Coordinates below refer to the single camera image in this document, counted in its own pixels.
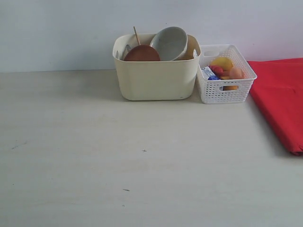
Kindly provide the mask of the red sausage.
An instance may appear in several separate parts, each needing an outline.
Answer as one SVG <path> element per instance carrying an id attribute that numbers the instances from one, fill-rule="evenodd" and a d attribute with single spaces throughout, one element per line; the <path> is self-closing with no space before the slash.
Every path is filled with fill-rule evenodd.
<path id="1" fill-rule="evenodd" d="M 218 65 L 210 65 L 209 68 L 217 77 L 221 77 L 224 75 L 223 68 Z"/>

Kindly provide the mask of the cream plastic tub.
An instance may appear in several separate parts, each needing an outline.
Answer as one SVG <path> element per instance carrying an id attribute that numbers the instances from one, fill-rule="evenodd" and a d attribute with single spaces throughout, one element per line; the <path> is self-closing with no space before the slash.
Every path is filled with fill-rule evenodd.
<path id="1" fill-rule="evenodd" d="M 199 67 L 201 49 L 198 41 L 188 35 L 186 55 L 190 59 L 177 61 L 122 60 L 125 46 L 137 45 L 135 35 L 123 35 L 115 40 L 112 55 L 119 88 L 124 98 L 132 101 L 180 100 L 191 96 Z M 193 58 L 193 50 L 200 56 Z"/>

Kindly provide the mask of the yellow lemon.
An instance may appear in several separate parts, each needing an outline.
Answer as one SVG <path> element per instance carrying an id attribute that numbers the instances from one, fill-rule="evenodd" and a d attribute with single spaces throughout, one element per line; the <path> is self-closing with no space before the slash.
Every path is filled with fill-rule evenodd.
<path id="1" fill-rule="evenodd" d="M 228 57 L 217 57 L 214 60 L 212 60 L 209 65 L 219 66 L 224 71 L 229 71 L 234 66 L 232 60 L 229 59 Z"/>

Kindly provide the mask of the yellow cheese wedge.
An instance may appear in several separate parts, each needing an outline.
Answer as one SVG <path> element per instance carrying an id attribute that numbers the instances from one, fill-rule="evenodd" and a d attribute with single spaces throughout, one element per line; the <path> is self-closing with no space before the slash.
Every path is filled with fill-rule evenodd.
<path id="1" fill-rule="evenodd" d="M 222 80 L 228 80 L 230 79 L 229 76 L 222 76 L 220 77 Z M 223 91 L 229 91 L 229 90 L 237 90 L 239 87 L 238 86 L 223 86 L 222 90 Z"/>

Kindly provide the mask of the stainless steel cup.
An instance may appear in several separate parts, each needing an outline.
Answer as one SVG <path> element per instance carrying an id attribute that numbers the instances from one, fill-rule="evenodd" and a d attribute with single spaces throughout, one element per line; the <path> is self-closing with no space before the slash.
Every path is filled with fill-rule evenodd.
<path id="1" fill-rule="evenodd" d="M 197 50 L 196 48 L 193 50 L 193 58 L 198 58 L 200 56 L 200 52 L 199 50 Z"/>

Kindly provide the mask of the red table cloth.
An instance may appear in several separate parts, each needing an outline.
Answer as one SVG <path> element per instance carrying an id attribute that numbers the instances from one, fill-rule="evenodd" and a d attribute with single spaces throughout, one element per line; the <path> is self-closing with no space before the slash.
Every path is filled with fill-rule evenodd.
<path id="1" fill-rule="evenodd" d="M 303 154 L 303 60 L 249 61 L 250 95 L 271 129 L 295 156 Z"/>

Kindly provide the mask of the blue white milk carton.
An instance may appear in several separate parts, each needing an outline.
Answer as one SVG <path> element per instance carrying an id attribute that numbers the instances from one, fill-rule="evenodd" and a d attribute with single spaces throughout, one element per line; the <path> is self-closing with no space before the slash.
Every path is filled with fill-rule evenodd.
<path id="1" fill-rule="evenodd" d="M 201 71 L 202 71 L 203 77 L 207 80 L 210 80 L 210 81 L 220 80 L 220 78 L 216 76 L 216 74 L 210 69 L 209 66 L 201 67 Z"/>

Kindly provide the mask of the pale green ceramic bowl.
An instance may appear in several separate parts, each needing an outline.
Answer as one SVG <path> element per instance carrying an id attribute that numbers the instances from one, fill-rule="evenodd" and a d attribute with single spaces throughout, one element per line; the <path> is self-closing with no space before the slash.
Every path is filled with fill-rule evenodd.
<path id="1" fill-rule="evenodd" d="M 174 61 L 181 58 L 187 51 L 188 37 L 186 32 L 177 26 L 171 26 L 159 31 L 151 40 L 161 61 Z"/>

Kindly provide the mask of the white perforated plastic basket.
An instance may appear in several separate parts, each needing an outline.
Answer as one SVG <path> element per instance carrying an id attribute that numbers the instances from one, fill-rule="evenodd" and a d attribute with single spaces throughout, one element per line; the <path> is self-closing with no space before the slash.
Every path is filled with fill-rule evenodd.
<path id="1" fill-rule="evenodd" d="M 201 57 L 196 74 L 196 86 L 204 104 L 242 103 L 257 78 L 257 75 L 246 62 L 238 48 L 233 44 L 201 45 Z M 243 79 L 208 80 L 204 72 L 211 61 L 218 57 L 229 58 L 235 67 L 244 73 Z"/>

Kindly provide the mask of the metal table knife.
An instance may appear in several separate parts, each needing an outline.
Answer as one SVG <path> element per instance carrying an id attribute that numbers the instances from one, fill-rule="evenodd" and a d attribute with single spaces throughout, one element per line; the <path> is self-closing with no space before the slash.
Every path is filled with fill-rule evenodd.
<path id="1" fill-rule="evenodd" d="M 131 48 L 131 46 L 130 45 L 126 45 L 125 46 L 125 49 L 124 49 L 124 52 L 123 52 L 123 55 L 122 55 L 122 60 L 124 60 L 125 59 L 125 57 L 127 56 L 127 54 L 130 52 L 132 50 L 132 48 Z"/>

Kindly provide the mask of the wooden chopstick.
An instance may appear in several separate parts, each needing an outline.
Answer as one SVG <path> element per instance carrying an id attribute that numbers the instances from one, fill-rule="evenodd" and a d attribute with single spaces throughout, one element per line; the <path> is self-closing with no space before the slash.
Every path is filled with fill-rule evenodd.
<path id="1" fill-rule="evenodd" d="M 140 46 L 140 45 L 141 45 L 141 42 L 140 42 L 140 38 L 139 38 L 139 36 L 138 36 L 138 33 L 137 33 L 137 31 L 136 31 L 135 26 L 133 26 L 133 30 L 134 30 L 134 34 L 135 34 L 135 37 L 136 37 L 138 46 Z"/>

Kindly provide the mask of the brown wooden plate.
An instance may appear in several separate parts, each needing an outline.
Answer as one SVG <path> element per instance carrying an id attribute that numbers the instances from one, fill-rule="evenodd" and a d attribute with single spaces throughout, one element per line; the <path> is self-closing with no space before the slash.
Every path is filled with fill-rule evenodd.
<path id="1" fill-rule="evenodd" d="M 124 61 L 160 61 L 160 56 L 151 46 L 142 44 L 131 49 Z"/>

